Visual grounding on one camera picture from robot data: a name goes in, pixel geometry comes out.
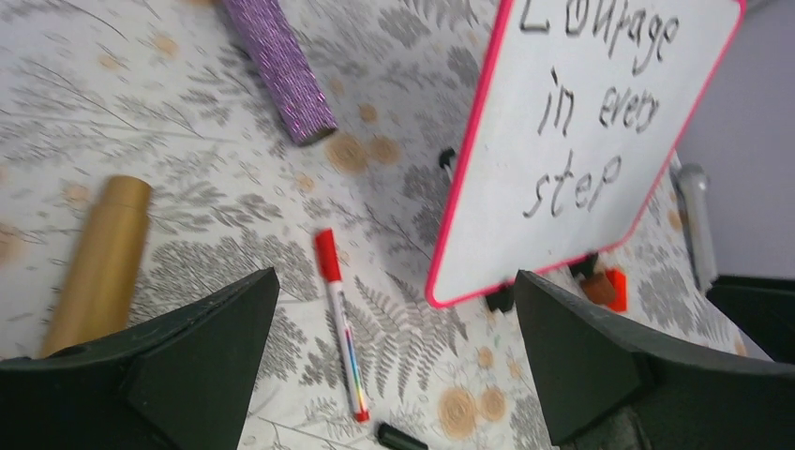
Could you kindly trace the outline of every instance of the red marker cap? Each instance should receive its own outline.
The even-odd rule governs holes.
[[[369,411],[362,411],[357,412],[353,415],[353,418],[356,419],[356,422],[363,424],[366,421],[370,420],[370,412]]]
[[[342,281],[337,259],[337,246],[334,244],[334,233],[329,228],[315,236],[315,246],[318,249],[318,260],[321,265],[321,275],[329,283]]]

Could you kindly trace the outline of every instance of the pink whiteboard frame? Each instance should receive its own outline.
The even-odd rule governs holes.
[[[450,188],[449,199],[447,201],[447,207],[444,209],[444,215],[442,216],[442,226],[439,231],[439,240],[436,243],[436,247],[433,250],[433,258],[430,262],[430,272],[428,273],[426,288],[425,288],[425,295],[427,301],[435,308],[447,308],[455,305],[456,303],[463,302],[465,300],[469,300],[473,297],[478,295],[488,295],[490,293],[495,293],[501,287],[513,284],[513,280],[510,282],[498,283],[493,286],[489,286],[484,288],[480,291],[468,293],[465,295],[461,295],[460,297],[454,298],[453,300],[445,303],[440,303],[434,296],[433,296],[433,288],[436,286],[436,279],[439,276],[439,268],[442,265],[442,259],[444,256],[444,251],[447,247],[447,238],[450,234],[450,228],[453,225],[453,217],[456,215],[456,208],[458,207],[458,197],[461,194],[461,188],[464,184],[464,176],[466,174],[467,169],[469,168],[470,157],[472,156],[472,150],[474,145],[474,139],[477,135],[477,131],[480,128],[480,120],[481,116],[483,115],[483,109],[486,104],[486,97],[488,96],[488,90],[491,86],[491,79],[494,76],[494,68],[497,66],[497,57],[500,54],[500,48],[503,46],[503,39],[505,36],[505,29],[508,27],[508,19],[511,15],[511,8],[513,7],[516,1],[521,0],[502,0],[500,3],[500,8],[497,11],[497,17],[494,21],[494,31],[491,33],[491,40],[488,44],[488,51],[486,54],[486,60],[483,65],[483,70],[480,75],[480,80],[477,83],[477,90],[475,91],[474,96],[474,104],[472,106],[472,112],[470,114],[469,121],[467,122],[467,130],[464,135],[464,142],[461,145],[461,151],[457,156],[457,164],[456,164],[456,173],[453,177],[453,185]],[[610,251],[616,247],[620,247],[623,245],[627,239],[635,232],[635,228],[638,226],[640,222],[640,218],[643,215],[643,212],[646,210],[646,206],[648,205],[649,201],[652,199],[652,195],[654,194],[654,190],[657,188],[657,185],[660,183],[660,179],[662,178],[663,174],[666,172],[666,168],[670,163],[670,159],[673,158],[673,155],[676,151],[676,147],[679,144],[679,140],[682,138],[684,131],[687,129],[687,125],[690,123],[690,120],[693,118],[693,113],[696,111],[698,104],[704,97],[704,93],[707,90],[707,86],[709,86],[710,82],[712,81],[715,72],[717,71],[718,67],[720,66],[723,58],[726,56],[729,46],[734,38],[737,36],[737,32],[740,30],[740,25],[743,23],[743,18],[745,17],[745,10],[746,10],[746,0],[735,0],[740,4],[740,15],[737,18],[737,23],[734,24],[734,29],[731,31],[731,34],[728,36],[726,44],[721,51],[720,56],[718,56],[717,61],[715,62],[715,66],[712,68],[712,72],[710,73],[709,77],[707,77],[707,81],[704,83],[704,86],[701,88],[701,92],[698,94],[696,102],[693,104],[693,109],[690,111],[690,114],[687,117],[687,120],[684,122],[684,126],[679,132],[679,135],[674,142],[674,145],[671,147],[668,155],[666,157],[663,166],[660,168],[660,171],[657,173],[656,178],[654,179],[654,183],[652,184],[652,188],[649,190],[649,193],[646,194],[646,199],[643,201],[640,210],[637,212],[637,216],[632,223],[632,226],[629,228],[627,234],[621,238],[618,242],[611,244],[609,246],[600,248],[598,251]],[[577,261],[582,260],[586,255],[580,255],[576,258],[571,258],[569,260],[557,262],[552,264],[548,267],[541,268],[537,270],[538,273],[545,273],[550,270],[555,270],[557,268],[563,267],[570,263],[575,263]]]

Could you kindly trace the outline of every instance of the tan circle pattern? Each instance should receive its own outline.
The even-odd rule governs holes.
[[[100,66],[103,66],[108,70],[118,70],[122,66],[118,61],[116,61],[116,58],[110,56],[109,54],[101,54],[99,58],[97,58],[97,62]]]
[[[483,347],[477,352],[477,365],[481,368],[491,368],[494,366],[494,354],[488,347]]]
[[[334,93],[335,96],[344,96],[345,95],[345,85],[342,84],[337,78],[332,78],[329,82],[329,87],[331,87],[331,92]]]
[[[16,228],[0,223],[0,267],[13,262],[23,254],[24,241]]]
[[[679,211],[668,211],[668,223],[675,231],[680,232],[682,230],[682,217],[679,215]]]
[[[499,387],[489,387],[480,395],[480,415],[489,422],[502,420],[505,410],[505,394]]]
[[[338,250],[337,258],[341,263],[345,265],[348,265],[351,262],[351,255],[349,255],[348,252],[345,250]]]
[[[366,124],[374,124],[378,122],[378,110],[369,103],[362,103],[359,105],[359,117]]]
[[[448,438],[461,441],[473,435],[477,408],[474,397],[462,387],[451,387],[439,400],[439,420]]]
[[[370,140],[369,155],[371,158],[391,166],[400,161],[400,147],[395,140],[385,136],[376,136]]]
[[[349,133],[338,133],[325,147],[331,165],[342,173],[357,175],[368,169],[368,156],[362,144]]]
[[[299,173],[295,176],[295,184],[298,186],[298,190],[307,194],[315,190],[315,180],[304,173]]]
[[[165,35],[156,35],[152,37],[152,45],[155,46],[158,52],[171,59],[174,59],[179,52],[179,45],[177,45],[173,39]]]
[[[88,187],[71,183],[64,187],[61,195],[70,208],[86,209],[90,202],[91,191],[88,190]]]
[[[522,377],[522,369],[516,359],[508,361],[508,371],[511,372],[511,378],[518,380]]]
[[[739,337],[734,340],[734,352],[739,356],[748,356],[748,351],[745,349],[745,344]]]

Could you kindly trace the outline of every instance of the black marker cap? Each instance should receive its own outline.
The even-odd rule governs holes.
[[[387,424],[378,425],[375,432],[378,443],[392,450],[428,450],[428,446]]]

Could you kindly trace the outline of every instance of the orange object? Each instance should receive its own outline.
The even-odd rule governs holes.
[[[605,276],[616,290],[616,299],[606,307],[615,312],[626,312],[626,275],[619,269],[608,269],[605,271]]]
[[[593,274],[579,282],[585,296],[596,305],[609,306],[616,301],[618,293],[605,274]]]

